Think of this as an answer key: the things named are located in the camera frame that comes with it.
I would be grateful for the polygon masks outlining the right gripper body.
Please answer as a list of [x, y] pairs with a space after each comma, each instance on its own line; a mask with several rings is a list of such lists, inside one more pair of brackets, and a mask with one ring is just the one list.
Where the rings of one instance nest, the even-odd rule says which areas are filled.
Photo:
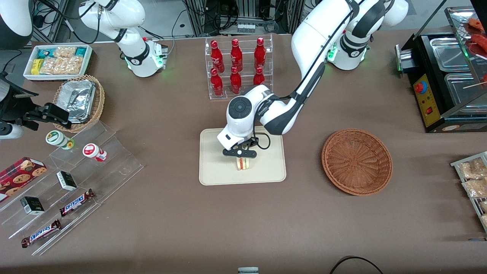
[[0, 100], [0, 118], [2, 120], [2, 123], [12, 123], [11, 119], [5, 118], [5, 115], [7, 111], [11, 107], [11, 103], [13, 102], [13, 92], [11, 92], [11, 84], [10, 81], [7, 80], [7, 73], [2, 73], [0, 75], [0, 95], [1, 95], [1, 100]]

